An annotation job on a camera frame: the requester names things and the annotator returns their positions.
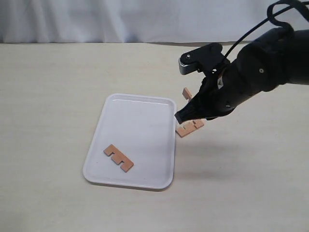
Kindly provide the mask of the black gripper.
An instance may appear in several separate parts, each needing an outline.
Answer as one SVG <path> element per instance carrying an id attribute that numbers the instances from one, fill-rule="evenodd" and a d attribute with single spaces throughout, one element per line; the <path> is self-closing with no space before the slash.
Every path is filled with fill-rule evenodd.
<path id="1" fill-rule="evenodd" d="M 195 96 L 174 115 L 178 123 L 190 120 L 213 120 L 230 114 L 238 105 L 256 94 L 237 70 L 224 70 L 219 77 L 206 77 Z"/>

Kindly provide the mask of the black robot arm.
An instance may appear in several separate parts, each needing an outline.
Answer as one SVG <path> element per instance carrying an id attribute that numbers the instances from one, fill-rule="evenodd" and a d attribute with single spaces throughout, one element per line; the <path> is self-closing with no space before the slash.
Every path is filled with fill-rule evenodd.
<path id="1" fill-rule="evenodd" d="M 309 83 L 309 32 L 274 28 L 244 46 L 234 61 L 211 43 L 179 58 L 180 73 L 204 73 L 198 93 L 175 114 L 178 123 L 223 117 L 260 92 Z"/>

